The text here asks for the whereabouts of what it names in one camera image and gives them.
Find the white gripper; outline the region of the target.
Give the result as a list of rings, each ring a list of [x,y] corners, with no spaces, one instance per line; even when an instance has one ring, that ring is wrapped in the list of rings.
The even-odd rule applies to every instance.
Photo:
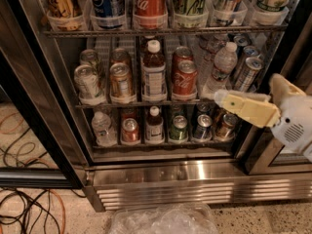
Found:
[[[256,127],[272,127],[276,139],[312,162],[312,97],[278,73],[269,86],[273,103],[265,94],[233,90],[216,91],[214,102]]]

